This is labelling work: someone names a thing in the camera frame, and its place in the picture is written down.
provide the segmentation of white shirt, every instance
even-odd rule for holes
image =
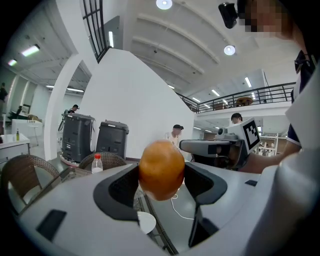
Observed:
[[[167,133],[164,135],[164,138],[165,138],[167,141],[172,142],[172,144],[175,145],[175,146],[180,150],[180,148],[179,148],[179,143],[180,143],[180,138],[179,138],[179,136],[173,137],[171,132],[167,132]]]

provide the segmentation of sleeve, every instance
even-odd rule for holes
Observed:
[[[300,141],[298,139],[298,136],[297,136],[297,134],[291,124],[289,126],[288,137],[286,138],[286,140],[289,142],[292,142],[296,145],[301,146]]]

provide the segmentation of wicker chair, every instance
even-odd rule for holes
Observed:
[[[125,166],[127,164],[126,161],[117,154],[109,152],[97,152],[90,154],[86,158],[84,158],[79,164],[78,168],[86,169],[94,161],[95,154],[101,155],[103,170],[111,169],[118,166]]]
[[[1,189],[5,195],[12,211],[18,215],[18,212],[11,203],[9,197],[9,182],[12,184],[15,192],[18,194],[22,202],[27,205],[24,200],[24,196],[31,189],[39,186],[42,189],[41,184],[38,180],[35,166],[46,170],[53,177],[59,175],[56,168],[43,160],[40,157],[34,155],[19,155],[10,159],[2,169],[1,172]]]

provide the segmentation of orange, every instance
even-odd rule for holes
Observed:
[[[152,199],[172,198],[185,176],[185,159],[168,140],[157,140],[148,145],[139,163],[139,184]]]

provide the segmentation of human arm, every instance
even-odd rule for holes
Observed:
[[[287,141],[282,154],[268,157],[251,153],[248,161],[239,171],[244,173],[261,174],[266,167],[280,164],[284,158],[299,152],[300,149],[301,147],[299,145],[291,141]]]

